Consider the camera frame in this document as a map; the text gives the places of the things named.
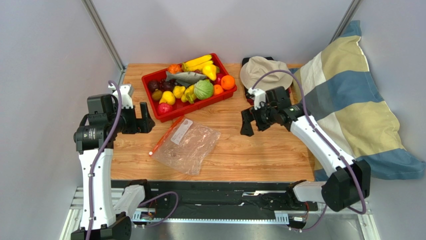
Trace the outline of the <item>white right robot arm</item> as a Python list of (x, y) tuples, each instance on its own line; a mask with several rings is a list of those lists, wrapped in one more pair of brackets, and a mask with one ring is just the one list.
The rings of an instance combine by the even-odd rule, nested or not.
[(287, 187), (291, 207), (317, 202), (339, 212), (361, 203), (359, 213), (367, 211), (365, 200), (370, 195), (371, 166), (366, 160), (356, 160), (339, 147), (321, 129), (304, 102), (292, 104), (283, 87), (267, 91), (250, 88), (245, 96), (252, 99), (253, 105), (241, 112), (241, 135), (254, 135), (252, 122), (262, 132), (274, 124), (284, 126), (307, 146), (325, 170), (325, 181), (300, 180)]

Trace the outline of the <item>grey fish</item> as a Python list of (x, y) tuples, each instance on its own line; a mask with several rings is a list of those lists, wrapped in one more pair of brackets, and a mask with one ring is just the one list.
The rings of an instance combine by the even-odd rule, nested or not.
[(189, 87), (190, 85), (196, 84), (198, 81), (205, 80), (208, 77), (204, 74), (196, 73), (193, 71), (188, 72), (178, 72), (176, 74), (172, 74), (170, 72), (166, 72), (166, 82), (171, 80), (175, 80), (178, 84)]

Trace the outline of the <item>green cabbage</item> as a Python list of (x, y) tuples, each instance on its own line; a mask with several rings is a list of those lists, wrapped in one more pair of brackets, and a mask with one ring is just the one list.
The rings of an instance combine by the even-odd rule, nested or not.
[(194, 94), (199, 100), (205, 100), (214, 95), (214, 85), (208, 79), (200, 80), (194, 85)]

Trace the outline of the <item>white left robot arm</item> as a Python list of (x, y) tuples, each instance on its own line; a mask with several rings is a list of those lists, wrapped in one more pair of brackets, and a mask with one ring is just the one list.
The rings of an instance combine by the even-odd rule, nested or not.
[(147, 134), (155, 126), (147, 104), (140, 102), (141, 118), (125, 97), (100, 94), (87, 98), (88, 113), (73, 140), (83, 175), (83, 214), (72, 240), (128, 240), (131, 216), (150, 192), (145, 179), (132, 180), (116, 204), (112, 201), (111, 165), (117, 134)]

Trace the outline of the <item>red apple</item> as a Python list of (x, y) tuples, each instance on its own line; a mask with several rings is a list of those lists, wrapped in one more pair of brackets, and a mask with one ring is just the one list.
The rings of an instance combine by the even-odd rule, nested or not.
[(168, 103), (162, 102), (157, 106), (157, 113), (159, 116), (168, 114), (172, 111), (173, 111), (173, 106)]

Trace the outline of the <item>clear zip top bag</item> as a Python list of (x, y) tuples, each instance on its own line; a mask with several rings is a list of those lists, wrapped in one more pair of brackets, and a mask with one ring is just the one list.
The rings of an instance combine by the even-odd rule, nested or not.
[(215, 148), (221, 133), (185, 116), (179, 117), (149, 156), (186, 175), (198, 175), (203, 160)]

